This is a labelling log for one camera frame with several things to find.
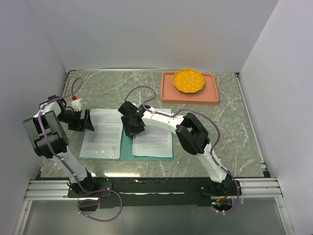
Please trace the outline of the printed paper sheet top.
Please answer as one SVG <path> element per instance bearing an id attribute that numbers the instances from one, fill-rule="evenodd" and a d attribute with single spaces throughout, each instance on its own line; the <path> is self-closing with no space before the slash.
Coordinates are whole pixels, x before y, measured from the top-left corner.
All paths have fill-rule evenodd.
<path id="1" fill-rule="evenodd" d="M 92 109 L 90 119 L 94 130 L 85 131 L 79 158 L 119 159 L 123 129 L 121 114 L 117 109 Z"/>

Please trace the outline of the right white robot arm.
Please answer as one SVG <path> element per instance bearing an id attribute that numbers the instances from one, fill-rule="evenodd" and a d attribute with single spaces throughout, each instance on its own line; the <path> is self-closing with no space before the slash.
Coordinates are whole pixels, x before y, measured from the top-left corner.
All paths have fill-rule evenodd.
<path id="1" fill-rule="evenodd" d="M 195 155 L 206 168 L 214 191 L 225 195 L 231 189 L 234 177 L 223 166 L 214 152 L 216 143 L 211 144 L 208 131 L 195 114 L 169 114 L 150 106 L 136 107 L 129 101 L 124 101 L 118 108 L 126 136 L 134 138 L 145 131 L 148 126 L 156 127 L 175 134 L 182 148 Z"/>

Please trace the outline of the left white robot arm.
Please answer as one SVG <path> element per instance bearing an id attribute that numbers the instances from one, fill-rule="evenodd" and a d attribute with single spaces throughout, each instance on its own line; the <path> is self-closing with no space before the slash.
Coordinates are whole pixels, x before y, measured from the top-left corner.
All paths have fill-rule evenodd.
<path id="1" fill-rule="evenodd" d="M 42 102 L 33 117 L 23 121 L 30 143 L 39 157 L 50 159 L 66 173 L 69 187 L 86 197 L 93 196 L 97 184 L 92 175 L 74 157 L 69 149 L 69 139 L 61 123 L 68 124 L 68 130 L 94 131 L 90 110 L 86 109 L 81 118 L 81 100 L 75 99 L 67 106 L 64 98 L 53 95 Z"/>

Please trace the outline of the teal file folder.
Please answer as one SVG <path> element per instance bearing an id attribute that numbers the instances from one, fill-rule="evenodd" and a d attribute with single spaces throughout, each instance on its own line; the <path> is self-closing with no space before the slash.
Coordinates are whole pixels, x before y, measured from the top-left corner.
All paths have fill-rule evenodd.
<path id="1" fill-rule="evenodd" d="M 157 157 L 137 157 L 132 154 L 133 142 L 126 136 L 124 129 L 122 129 L 122 139 L 120 146 L 120 158 L 117 161 L 172 161 L 171 158 L 157 158 Z"/>

